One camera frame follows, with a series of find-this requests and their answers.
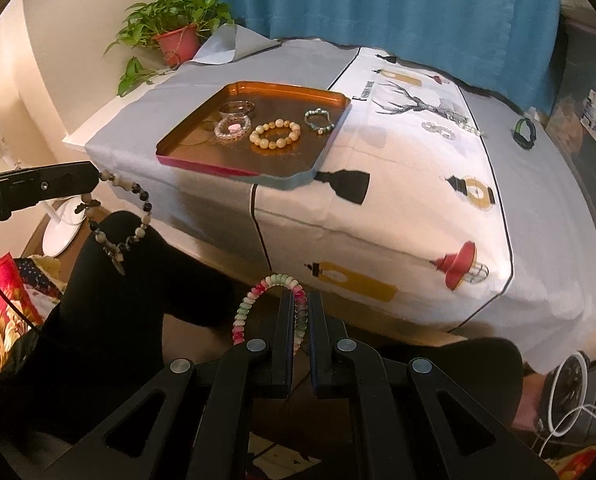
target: black and white beaded bracelet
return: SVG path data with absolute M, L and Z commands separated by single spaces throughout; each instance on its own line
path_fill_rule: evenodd
M 144 238 L 147 226 L 151 222 L 152 206 L 151 203 L 148 202 L 149 193 L 143 190 L 142 187 L 140 187 L 136 182 L 122 178 L 107 170 L 101 171 L 99 177 L 102 182 L 109 181 L 114 187 L 121 187 L 127 192 L 130 191 L 138 195 L 140 200 L 144 202 L 142 205 L 144 215 L 140 219 L 140 226 L 136 227 L 133 235 L 127 236 L 126 240 L 124 242 L 120 242 L 118 245 L 109 241 L 107 235 L 100 230 L 98 222 L 94 221 L 94 209 L 100 206 L 100 202 L 98 202 L 98 200 L 94 200 L 91 196 L 91 193 L 81 195 L 80 199 L 82 200 L 82 203 L 79 204 L 75 210 L 77 214 L 81 211 L 85 212 L 85 216 L 89 221 L 89 229 L 91 229 L 92 233 L 94 234 L 96 241 L 102 245 L 105 254 L 111 258 L 116 270 L 124 276 L 124 269 L 122 266 L 122 263 L 124 262 L 123 253 L 130 251 L 133 244 L 137 244 L 141 238 Z

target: red flower pot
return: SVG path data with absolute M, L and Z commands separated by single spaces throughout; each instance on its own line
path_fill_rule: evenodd
M 200 49 L 200 39 L 196 30 L 196 24 L 192 23 L 187 27 L 153 37 L 158 41 L 162 55 L 169 66 L 177 66 L 193 59 Z

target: orange tray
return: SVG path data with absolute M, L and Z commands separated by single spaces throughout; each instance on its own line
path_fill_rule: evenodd
M 218 109 L 228 101 L 242 100 L 255 104 L 249 114 L 252 128 L 281 118 L 302 127 L 300 139 L 281 150 L 263 150 L 249 141 L 249 134 L 226 142 L 217 139 L 213 129 L 220 120 Z M 156 156 L 167 166 L 293 189 L 313 180 L 350 105 L 351 100 L 338 92 L 251 81 L 232 83 L 171 130 L 158 143 Z M 322 136 L 304 122 L 305 112 L 318 107 L 328 110 L 335 124 L 331 133 Z M 279 136 L 267 137 L 274 140 Z

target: green leaves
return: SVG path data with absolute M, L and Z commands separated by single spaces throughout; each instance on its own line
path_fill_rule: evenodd
M 137 57 L 132 57 L 127 62 L 127 67 L 124 70 L 123 76 L 120 78 L 118 85 L 118 95 L 120 97 L 126 96 L 132 90 L 138 88 L 142 83 L 153 85 L 152 79 L 156 75 L 163 75 L 169 70 L 151 70 L 144 68 Z
M 124 27 L 105 53 L 117 43 L 158 48 L 154 36 L 190 23 L 197 25 L 197 33 L 203 39 L 213 34 L 222 23 L 233 23 L 229 5 L 220 0 L 147 0 L 126 10 L 131 12 L 124 20 Z

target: lantern illustration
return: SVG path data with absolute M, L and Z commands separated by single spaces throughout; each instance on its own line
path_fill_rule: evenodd
M 449 290 L 456 290 L 460 283 L 482 283 L 489 276 L 485 264 L 476 261 L 476 244 L 465 242 L 458 253 L 445 254 L 431 262 L 437 270 L 444 273 L 444 284 Z
M 486 184 L 480 182 L 477 178 L 466 176 L 458 178 L 452 176 L 446 181 L 456 192 L 463 194 L 468 202 L 482 211 L 487 211 L 495 205 L 494 190 Z

